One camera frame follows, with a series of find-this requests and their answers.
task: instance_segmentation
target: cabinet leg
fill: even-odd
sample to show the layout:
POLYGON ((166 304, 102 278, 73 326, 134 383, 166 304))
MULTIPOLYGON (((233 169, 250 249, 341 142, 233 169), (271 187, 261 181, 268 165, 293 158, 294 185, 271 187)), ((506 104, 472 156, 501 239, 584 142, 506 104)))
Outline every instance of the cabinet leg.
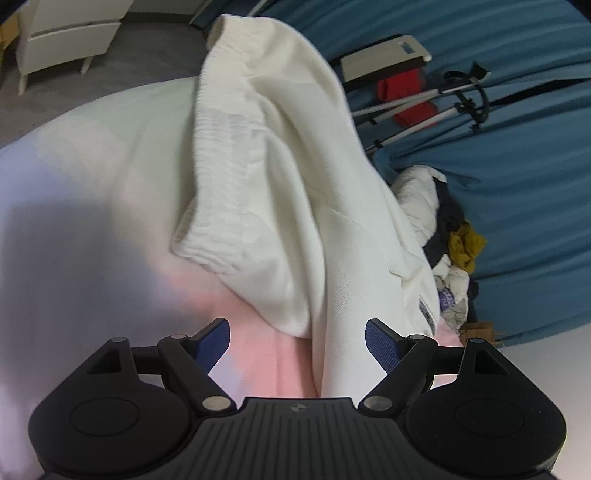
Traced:
POLYGON ((82 64, 82 68, 80 69, 80 75, 84 75, 86 72, 88 72, 93 58, 94 57, 86 57, 84 59, 84 63, 82 64))
POLYGON ((29 79, 29 75, 21 75, 18 79, 18 94, 22 95, 27 90, 27 80, 29 79))

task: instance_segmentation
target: white dresser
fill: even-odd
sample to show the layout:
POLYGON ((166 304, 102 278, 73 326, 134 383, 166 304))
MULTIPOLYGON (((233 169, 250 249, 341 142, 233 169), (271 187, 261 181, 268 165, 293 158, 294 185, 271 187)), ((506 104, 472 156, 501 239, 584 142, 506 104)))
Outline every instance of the white dresser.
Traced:
POLYGON ((29 0, 20 10, 21 39, 17 63, 21 77, 18 94, 27 88, 31 72, 107 51, 121 18, 134 0, 29 0))

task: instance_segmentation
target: floor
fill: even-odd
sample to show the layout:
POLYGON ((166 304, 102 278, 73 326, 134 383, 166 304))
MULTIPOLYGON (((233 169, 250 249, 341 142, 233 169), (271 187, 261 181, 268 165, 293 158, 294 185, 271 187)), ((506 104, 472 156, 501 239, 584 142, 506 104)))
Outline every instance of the floor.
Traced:
POLYGON ((95 57, 85 75, 82 60, 31 73, 17 96, 18 69, 8 51, 0 84, 0 148, 79 105, 147 83, 199 74, 206 48, 194 27, 124 23, 109 51, 95 57))

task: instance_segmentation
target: yellow garment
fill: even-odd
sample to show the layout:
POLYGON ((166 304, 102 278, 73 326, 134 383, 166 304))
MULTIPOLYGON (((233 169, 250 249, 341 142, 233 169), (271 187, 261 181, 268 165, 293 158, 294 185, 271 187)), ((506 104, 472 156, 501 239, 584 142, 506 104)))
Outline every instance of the yellow garment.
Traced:
POLYGON ((476 257, 486 245, 486 238, 476 233, 469 222, 464 222, 457 232, 449 234, 449 258, 455 266, 472 275, 476 257))

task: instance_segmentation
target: purple label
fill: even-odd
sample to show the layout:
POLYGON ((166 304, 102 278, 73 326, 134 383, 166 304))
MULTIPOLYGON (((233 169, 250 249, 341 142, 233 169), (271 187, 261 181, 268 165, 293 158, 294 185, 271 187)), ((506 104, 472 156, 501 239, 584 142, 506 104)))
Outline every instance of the purple label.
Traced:
POLYGON ((449 288, 444 288, 439 291, 439 306, 441 311, 445 312, 448 308, 453 307, 456 304, 456 299, 453 297, 453 293, 449 288))

